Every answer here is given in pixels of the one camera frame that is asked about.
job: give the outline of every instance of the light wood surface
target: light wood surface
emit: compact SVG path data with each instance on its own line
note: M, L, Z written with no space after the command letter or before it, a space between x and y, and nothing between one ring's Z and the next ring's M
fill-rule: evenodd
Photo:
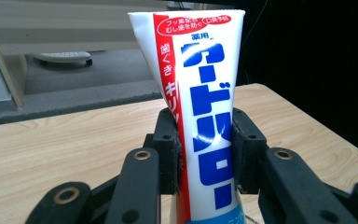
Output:
M234 106L270 147L296 151L322 181L339 189L358 182L358 148L265 86L237 87ZM118 175L126 154L155 128L163 100L0 125L0 223L23 223L47 191L68 181L92 188ZM245 213L263 223L257 196L241 195ZM162 197L168 223L170 197Z

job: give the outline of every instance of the red label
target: red label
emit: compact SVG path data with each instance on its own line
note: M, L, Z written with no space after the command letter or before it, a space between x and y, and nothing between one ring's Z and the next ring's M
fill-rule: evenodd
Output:
M184 35L197 32L207 25L219 25L230 21L231 17L226 15L207 18L175 17L161 21L155 27L160 35Z
M173 40L170 35L163 35L158 32L157 27L164 24L165 21L169 20L166 15L153 15L155 35L156 35L156 46L158 55L158 67L159 74L161 77L162 88L164 90L165 100L168 108L172 111L175 117L176 124L179 132L179 139L182 144L180 158L182 161L182 170L179 174L179 194L176 199L176 214L177 223L183 224L187 220L191 219L190 214L190 202L188 193L188 177L186 168L186 147L185 147L185 134L184 124L182 117L182 106L180 101L179 86L176 82L176 71L175 71L175 54L173 51Z

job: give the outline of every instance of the white object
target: white object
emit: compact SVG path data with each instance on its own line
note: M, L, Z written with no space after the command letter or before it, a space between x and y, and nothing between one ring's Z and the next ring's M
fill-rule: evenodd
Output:
M242 10L129 14L182 144L172 223L245 222L232 173L229 134L244 14Z
M86 51L79 52L60 52L60 53L40 53L34 57L44 63L78 63L86 62L87 66L92 65L91 55Z

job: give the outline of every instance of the table surface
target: table surface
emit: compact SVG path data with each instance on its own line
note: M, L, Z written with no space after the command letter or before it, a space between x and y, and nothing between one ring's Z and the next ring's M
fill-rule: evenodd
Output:
M234 106L270 147L297 152L323 182L358 182L358 148L259 84L236 88ZM23 223L50 189L81 181L95 188L118 175L126 154L154 131L160 100L0 125L0 223ZM162 223L171 197L163 196ZM241 195L245 214L263 223L256 195Z

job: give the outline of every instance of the toothpaste tube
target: toothpaste tube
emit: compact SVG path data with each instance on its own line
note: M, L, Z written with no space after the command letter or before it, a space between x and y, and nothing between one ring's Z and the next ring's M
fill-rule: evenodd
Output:
M129 13L182 144L172 223L245 223L231 122L243 10Z

